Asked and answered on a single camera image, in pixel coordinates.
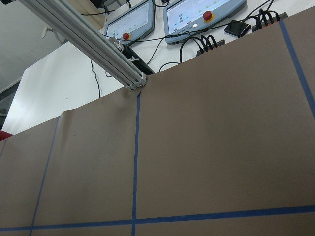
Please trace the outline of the black thermos bottle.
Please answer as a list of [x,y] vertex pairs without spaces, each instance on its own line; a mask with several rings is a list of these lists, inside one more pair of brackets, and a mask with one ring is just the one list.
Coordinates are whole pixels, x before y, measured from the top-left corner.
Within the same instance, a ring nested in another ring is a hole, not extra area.
[[141,72],[146,75],[154,74],[154,71],[128,45],[121,43],[115,38],[110,38],[109,41]]

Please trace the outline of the aluminium frame post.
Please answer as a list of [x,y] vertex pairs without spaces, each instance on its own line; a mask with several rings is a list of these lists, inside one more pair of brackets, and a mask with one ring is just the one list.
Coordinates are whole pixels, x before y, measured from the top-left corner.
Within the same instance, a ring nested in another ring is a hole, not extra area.
[[22,0],[21,4],[60,33],[128,90],[143,87],[146,75],[66,0]]

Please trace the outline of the red bottle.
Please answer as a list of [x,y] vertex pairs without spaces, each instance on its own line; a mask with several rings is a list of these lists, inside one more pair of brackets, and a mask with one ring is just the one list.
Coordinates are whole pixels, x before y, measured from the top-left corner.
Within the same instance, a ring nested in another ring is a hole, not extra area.
[[11,136],[12,136],[12,134],[0,130],[0,141],[5,140]]

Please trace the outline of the orange black usb hub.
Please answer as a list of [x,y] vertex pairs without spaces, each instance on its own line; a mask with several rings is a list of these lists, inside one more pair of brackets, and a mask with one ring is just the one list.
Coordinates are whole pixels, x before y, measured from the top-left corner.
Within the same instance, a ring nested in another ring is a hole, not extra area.
[[216,44],[212,44],[210,47],[208,45],[206,45],[206,47],[202,48],[201,50],[198,50],[196,52],[196,56],[199,56],[205,52],[211,51],[217,47],[223,46],[225,44],[225,40],[220,40],[218,42],[216,42]]
[[275,22],[283,20],[283,19],[288,17],[288,14],[286,12],[284,12],[284,13],[281,13],[281,14],[276,14],[272,18],[270,18],[270,17],[271,17],[271,14],[269,14],[269,15],[265,16],[264,18],[262,18],[262,20],[261,20],[261,28],[258,28],[256,25],[254,25],[252,27],[252,31],[253,32],[257,31],[257,30],[262,29],[262,28],[264,28],[264,27],[266,27],[268,25],[271,25],[271,24],[273,24]]

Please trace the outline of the blue teach pendant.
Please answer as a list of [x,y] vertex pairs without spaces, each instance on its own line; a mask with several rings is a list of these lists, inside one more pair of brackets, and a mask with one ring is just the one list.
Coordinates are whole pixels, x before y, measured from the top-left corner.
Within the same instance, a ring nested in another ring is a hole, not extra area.
[[155,27],[155,6],[151,0],[143,0],[124,14],[106,24],[104,35],[123,44],[131,45],[144,39]]
[[177,0],[163,10],[165,42],[177,44],[209,30],[246,4],[246,0]]

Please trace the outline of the black smartphone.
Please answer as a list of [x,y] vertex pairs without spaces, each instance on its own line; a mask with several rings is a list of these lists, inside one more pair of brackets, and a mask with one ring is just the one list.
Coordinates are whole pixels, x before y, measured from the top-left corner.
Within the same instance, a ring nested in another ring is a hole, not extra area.
[[240,38],[243,37],[250,29],[251,25],[243,23],[242,21],[232,20],[224,28],[224,32],[237,38]]

